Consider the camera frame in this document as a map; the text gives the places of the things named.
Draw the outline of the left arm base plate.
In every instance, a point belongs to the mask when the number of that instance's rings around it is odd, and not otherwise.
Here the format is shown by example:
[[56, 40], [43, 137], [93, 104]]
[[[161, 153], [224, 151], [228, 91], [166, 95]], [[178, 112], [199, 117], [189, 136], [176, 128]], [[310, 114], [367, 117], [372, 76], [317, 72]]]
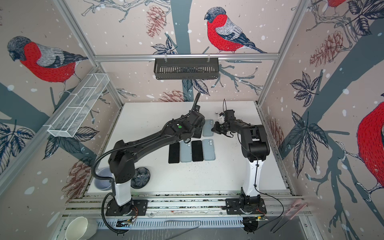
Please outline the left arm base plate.
[[148, 200], [131, 200], [123, 206], [119, 206], [115, 199], [107, 204], [106, 215], [113, 217], [145, 216], [148, 208]]

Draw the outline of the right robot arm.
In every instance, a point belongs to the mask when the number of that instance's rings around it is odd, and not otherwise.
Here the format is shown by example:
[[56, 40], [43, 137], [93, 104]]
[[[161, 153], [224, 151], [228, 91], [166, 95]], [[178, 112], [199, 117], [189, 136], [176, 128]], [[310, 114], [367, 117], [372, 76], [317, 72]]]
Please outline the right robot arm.
[[259, 191], [261, 170], [270, 154], [266, 129], [263, 125], [252, 125], [236, 119], [234, 110], [225, 110], [220, 113], [219, 121], [215, 122], [212, 132], [224, 136], [230, 133], [231, 138], [234, 133], [237, 134], [242, 154], [249, 161], [239, 201], [241, 209], [250, 213], [261, 204]]

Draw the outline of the light blue phone case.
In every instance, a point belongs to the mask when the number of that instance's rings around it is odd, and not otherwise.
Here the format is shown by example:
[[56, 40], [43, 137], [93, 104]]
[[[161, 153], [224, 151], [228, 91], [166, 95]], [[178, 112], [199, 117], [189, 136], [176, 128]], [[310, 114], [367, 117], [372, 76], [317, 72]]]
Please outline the light blue phone case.
[[202, 136], [203, 137], [212, 137], [214, 135], [214, 132], [212, 131], [212, 128], [214, 127], [215, 121], [212, 119], [206, 119], [205, 124], [203, 126]]
[[213, 139], [202, 140], [203, 156], [205, 161], [214, 161], [216, 159], [215, 146]]
[[191, 143], [180, 142], [180, 162], [190, 163], [192, 162], [192, 146]]

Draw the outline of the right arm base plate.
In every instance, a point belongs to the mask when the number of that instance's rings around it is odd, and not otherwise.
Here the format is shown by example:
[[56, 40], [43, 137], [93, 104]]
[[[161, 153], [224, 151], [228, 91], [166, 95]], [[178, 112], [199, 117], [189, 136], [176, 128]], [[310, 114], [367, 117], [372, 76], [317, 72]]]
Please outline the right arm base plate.
[[266, 215], [264, 199], [260, 198], [256, 203], [242, 204], [239, 199], [226, 199], [222, 207], [227, 215]]

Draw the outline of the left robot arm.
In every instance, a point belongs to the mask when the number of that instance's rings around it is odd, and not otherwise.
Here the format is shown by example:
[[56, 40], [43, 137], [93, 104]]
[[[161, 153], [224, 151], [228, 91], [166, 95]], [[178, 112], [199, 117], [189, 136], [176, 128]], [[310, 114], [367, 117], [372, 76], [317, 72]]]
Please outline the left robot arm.
[[128, 143], [116, 142], [108, 160], [114, 179], [114, 198], [110, 203], [117, 204], [121, 215], [130, 213], [134, 207], [131, 179], [136, 172], [135, 163], [162, 147], [201, 135], [204, 124], [204, 115], [190, 111], [185, 116], [168, 121], [159, 132], [146, 138]]

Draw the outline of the black phone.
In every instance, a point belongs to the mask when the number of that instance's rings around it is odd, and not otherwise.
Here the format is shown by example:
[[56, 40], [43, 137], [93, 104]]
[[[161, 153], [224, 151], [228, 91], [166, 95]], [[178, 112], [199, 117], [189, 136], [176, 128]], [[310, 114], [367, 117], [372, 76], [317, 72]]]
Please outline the black phone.
[[176, 142], [169, 145], [169, 164], [178, 164], [180, 162], [180, 143]]
[[200, 139], [202, 137], [203, 128], [195, 128], [192, 138]]
[[204, 160], [202, 141], [192, 141], [192, 161], [202, 162]]

